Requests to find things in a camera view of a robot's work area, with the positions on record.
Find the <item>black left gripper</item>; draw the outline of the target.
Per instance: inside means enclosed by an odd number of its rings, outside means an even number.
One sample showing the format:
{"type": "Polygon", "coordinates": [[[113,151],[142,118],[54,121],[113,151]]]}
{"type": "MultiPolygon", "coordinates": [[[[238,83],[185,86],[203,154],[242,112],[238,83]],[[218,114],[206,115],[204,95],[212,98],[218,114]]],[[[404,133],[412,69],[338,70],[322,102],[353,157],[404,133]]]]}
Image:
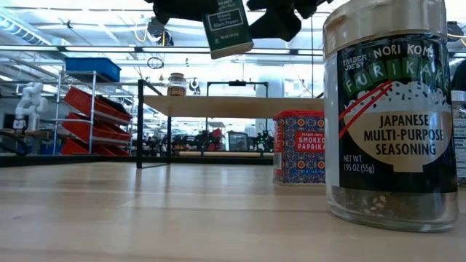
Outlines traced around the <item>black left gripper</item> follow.
{"type": "Polygon", "coordinates": [[[216,0],[144,0],[153,4],[155,19],[166,25],[170,18],[202,20],[204,15],[216,13],[216,0]]]}

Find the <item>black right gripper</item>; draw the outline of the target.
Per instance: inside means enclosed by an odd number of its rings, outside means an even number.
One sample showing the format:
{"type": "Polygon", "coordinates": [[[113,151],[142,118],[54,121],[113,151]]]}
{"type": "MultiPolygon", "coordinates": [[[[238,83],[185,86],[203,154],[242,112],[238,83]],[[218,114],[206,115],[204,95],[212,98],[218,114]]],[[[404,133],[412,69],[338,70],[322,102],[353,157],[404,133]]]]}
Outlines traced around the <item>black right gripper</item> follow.
{"type": "Polygon", "coordinates": [[[267,10],[249,26],[250,36],[252,39],[291,41],[301,30],[301,21],[294,14],[295,10],[303,18],[309,18],[321,4],[332,2],[333,0],[248,0],[250,10],[267,10]]]}

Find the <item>dark green spice tin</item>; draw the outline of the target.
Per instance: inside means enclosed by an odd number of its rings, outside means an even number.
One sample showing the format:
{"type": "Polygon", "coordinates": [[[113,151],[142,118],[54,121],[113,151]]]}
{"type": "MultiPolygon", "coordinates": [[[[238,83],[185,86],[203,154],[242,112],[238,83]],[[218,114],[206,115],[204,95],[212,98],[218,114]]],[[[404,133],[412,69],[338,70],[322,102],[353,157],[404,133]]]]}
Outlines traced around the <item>dark green spice tin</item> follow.
{"type": "Polygon", "coordinates": [[[218,10],[203,16],[203,24],[215,60],[253,49],[247,15],[242,0],[216,0],[218,10]]]}

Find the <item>small glass jar cork lid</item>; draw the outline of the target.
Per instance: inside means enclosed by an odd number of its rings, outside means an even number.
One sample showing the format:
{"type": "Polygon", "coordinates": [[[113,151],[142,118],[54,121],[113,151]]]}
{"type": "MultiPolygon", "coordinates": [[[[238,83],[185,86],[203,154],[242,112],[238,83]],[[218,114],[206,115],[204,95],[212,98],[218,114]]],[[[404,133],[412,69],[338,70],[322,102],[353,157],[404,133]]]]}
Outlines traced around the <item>small glass jar cork lid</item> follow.
{"type": "Polygon", "coordinates": [[[183,74],[171,73],[168,78],[167,95],[168,96],[185,96],[187,82],[183,74]]]}

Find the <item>smoked paprika tin red lid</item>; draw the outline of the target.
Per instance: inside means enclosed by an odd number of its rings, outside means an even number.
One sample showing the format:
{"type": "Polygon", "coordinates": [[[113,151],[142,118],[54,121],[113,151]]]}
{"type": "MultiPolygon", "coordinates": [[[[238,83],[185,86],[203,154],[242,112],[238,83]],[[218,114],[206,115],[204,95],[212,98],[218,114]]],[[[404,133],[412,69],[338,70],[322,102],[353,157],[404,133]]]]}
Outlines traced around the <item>smoked paprika tin red lid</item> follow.
{"type": "Polygon", "coordinates": [[[325,120],[323,111],[282,111],[273,117],[273,181],[283,186],[325,183],[325,120]]]}

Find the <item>furikake glass jar tan lid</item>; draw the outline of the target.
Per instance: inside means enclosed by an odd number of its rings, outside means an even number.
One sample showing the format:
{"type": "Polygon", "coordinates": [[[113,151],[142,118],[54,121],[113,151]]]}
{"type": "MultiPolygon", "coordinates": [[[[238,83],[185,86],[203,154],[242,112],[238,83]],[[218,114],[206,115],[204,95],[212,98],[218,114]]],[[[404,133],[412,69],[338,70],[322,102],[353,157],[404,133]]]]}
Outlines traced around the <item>furikake glass jar tan lid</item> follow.
{"type": "Polygon", "coordinates": [[[330,211],[447,231],[458,211],[445,0],[348,0],[323,26],[330,211]]]}

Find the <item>bagel seasoning jar white lid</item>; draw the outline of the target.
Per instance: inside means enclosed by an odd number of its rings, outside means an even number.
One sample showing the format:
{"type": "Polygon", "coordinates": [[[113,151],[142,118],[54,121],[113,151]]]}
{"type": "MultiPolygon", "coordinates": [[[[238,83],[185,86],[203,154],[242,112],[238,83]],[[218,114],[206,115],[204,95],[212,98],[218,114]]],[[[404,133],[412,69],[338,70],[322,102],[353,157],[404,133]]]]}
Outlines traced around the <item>bagel seasoning jar white lid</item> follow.
{"type": "Polygon", "coordinates": [[[454,148],[459,185],[466,186],[466,91],[451,91],[454,148]]]}

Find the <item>blue plastic bin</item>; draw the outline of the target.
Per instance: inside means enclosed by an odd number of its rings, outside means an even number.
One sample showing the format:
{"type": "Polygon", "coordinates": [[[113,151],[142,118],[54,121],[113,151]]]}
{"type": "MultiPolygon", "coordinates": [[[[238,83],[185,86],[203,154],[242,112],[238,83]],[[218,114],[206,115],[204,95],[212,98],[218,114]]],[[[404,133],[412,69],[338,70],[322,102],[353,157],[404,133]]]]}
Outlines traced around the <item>blue plastic bin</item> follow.
{"type": "Polygon", "coordinates": [[[120,81],[121,68],[105,57],[67,57],[65,73],[81,82],[93,82],[96,72],[97,83],[120,81]]]}

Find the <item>red bin storage rack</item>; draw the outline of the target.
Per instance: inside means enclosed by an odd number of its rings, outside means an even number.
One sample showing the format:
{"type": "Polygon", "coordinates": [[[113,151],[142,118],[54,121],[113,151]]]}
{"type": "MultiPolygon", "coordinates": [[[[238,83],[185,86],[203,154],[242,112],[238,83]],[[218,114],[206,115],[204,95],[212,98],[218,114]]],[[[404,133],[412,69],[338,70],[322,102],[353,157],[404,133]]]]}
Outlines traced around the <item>red bin storage rack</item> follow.
{"type": "Polygon", "coordinates": [[[97,154],[129,156],[131,153],[132,116],[121,103],[97,93],[106,79],[96,71],[71,71],[70,75],[90,77],[90,91],[71,85],[63,102],[71,107],[64,119],[56,122],[68,132],[62,155],[97,154]]]}

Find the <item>black robot with green lights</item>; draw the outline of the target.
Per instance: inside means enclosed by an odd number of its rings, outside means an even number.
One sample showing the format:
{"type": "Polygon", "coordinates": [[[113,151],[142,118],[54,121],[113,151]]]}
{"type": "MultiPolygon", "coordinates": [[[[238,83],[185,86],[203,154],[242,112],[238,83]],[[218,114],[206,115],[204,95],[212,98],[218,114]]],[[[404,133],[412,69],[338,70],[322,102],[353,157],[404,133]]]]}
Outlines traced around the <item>black robot with green lights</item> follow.
{"type": "Polygon", "coordinates": [[[269,134],[268,130],[263,130],[253,139],[253,145],[256,151],[273,152],[274,138],[269,134]]]}

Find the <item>glass display case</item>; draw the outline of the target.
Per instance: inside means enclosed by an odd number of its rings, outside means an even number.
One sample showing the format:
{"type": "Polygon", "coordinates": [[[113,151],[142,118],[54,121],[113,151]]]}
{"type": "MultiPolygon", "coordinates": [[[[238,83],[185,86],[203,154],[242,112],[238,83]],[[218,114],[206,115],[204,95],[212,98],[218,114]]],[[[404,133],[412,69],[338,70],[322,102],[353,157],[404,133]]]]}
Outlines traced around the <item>glass display case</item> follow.
{"type": "Polygon", "coordinates": [[[248,134],[228,131],[228,146],[229,151],[249,151],[248,134]]]}

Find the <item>red and black machine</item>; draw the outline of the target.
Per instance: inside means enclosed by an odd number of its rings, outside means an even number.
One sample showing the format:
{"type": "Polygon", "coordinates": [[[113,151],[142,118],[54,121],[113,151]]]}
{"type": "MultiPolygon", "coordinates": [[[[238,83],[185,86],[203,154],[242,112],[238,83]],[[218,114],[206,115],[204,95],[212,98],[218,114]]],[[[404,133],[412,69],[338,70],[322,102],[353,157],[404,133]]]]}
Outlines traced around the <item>red and black machine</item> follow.
{"type": "Polygon", "coordinates": [[[223,134],[220,128],[212,132],[202,131],[196,136],[197,149],[200,151],[217,151],[221,145],[223,134]]]}

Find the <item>white robot figure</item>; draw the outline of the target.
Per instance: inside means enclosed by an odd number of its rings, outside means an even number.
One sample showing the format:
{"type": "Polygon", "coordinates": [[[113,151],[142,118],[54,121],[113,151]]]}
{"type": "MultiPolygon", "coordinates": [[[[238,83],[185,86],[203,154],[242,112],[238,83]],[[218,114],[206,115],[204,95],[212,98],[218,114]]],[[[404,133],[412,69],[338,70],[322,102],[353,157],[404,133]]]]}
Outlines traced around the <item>white robot figure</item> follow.
{"type": "Polygon", "coordinates": [[[15,130],[38,130],[40,114],[47,112],[48,102],[41,93],[44,85],[40,82],[30,82],[24,85],[21,100],[15,108],[15,130]]]}

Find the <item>wooden workbench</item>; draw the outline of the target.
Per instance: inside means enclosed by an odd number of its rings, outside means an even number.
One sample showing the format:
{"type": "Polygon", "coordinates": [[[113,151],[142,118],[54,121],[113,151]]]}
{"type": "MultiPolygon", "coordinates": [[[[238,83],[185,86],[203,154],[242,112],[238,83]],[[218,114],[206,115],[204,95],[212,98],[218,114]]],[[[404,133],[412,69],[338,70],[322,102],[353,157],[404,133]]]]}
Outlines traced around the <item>wooden workbench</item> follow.
{"type": "Polygon", "coordinates": [[[43,142],[51,135],[49,130],[0,130],[0,152],[17,156],[40,154],[43,142]]]}

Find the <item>wooden shelf riser black frame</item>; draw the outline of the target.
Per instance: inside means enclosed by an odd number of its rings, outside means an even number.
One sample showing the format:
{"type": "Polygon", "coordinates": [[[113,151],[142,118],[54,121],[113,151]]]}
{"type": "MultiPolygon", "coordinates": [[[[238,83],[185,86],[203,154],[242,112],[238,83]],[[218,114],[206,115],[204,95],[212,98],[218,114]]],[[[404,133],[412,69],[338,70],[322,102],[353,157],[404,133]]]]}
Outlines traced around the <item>wooden shelf riser black frame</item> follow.
{"type": "Polygon", "coordinates": [[[164,96],[152,84],[138,80],[137,149],[135,163],[143,169],[143,163],[150,162],[143,156],[143,106],[148,105],[167,117],[167,153],[156,158],[164,164],[251,164],[271,165],[273,154],[240,152],[187,152],[184,156],[172,155],[172,118],[235,118],[271,119],[281,111],[308,110],[322,111],[324,100],[318,98],[253,98],[219,96],[164,96]]]}

